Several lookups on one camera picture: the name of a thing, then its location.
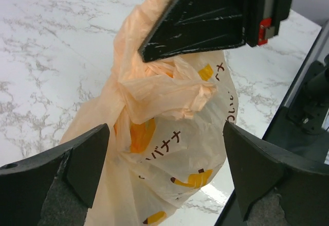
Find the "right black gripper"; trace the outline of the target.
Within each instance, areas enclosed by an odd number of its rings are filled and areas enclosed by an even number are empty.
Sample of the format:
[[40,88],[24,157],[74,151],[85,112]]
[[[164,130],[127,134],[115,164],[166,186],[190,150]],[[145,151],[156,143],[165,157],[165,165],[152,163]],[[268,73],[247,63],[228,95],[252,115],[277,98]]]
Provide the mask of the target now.
[[264,45],[278,35],[291,3],[292,0],[170,0],[138,52],[144,62],[152,62],[237,48],[245,43]]

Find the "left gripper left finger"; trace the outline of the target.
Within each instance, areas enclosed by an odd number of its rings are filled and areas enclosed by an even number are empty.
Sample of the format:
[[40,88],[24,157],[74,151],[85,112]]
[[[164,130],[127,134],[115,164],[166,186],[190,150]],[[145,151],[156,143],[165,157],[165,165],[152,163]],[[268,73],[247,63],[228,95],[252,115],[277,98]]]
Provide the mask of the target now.
[[1,225],[84,225],[109,140],[107,124],[1,167]]

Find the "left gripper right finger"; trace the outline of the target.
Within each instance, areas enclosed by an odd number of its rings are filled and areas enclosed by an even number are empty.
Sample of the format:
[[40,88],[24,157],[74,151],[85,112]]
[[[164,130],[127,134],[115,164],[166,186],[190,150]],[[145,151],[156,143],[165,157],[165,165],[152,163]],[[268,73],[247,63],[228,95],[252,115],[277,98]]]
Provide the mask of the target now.
[[328,225],[328,165],[259,139],[233,123],[223,129],[234,190],[223,225]]

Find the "peach banana-print plastic bag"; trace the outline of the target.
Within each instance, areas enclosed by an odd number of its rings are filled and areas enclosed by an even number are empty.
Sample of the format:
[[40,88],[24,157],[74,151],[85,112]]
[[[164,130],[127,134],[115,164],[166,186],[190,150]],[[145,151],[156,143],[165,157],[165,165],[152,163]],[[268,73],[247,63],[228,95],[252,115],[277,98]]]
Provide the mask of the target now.
[[101,94],[83,103],[67,142],[100,124],[108,148],[86,225],[158,225],[226,159],[225,122],[238,99],[222,51],[144,63],[138,48],[169,0],[145,0],[113,42],[113,66]]

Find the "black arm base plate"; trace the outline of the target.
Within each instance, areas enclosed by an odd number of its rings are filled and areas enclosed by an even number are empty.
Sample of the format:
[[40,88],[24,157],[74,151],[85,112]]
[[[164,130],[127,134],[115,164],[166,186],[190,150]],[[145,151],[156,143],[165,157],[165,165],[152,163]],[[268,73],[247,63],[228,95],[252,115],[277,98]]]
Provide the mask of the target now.
[[[328,165],[328,25],[322,27],[264,136],[259,139]],[[222,213],[216,224],[223,225]]]

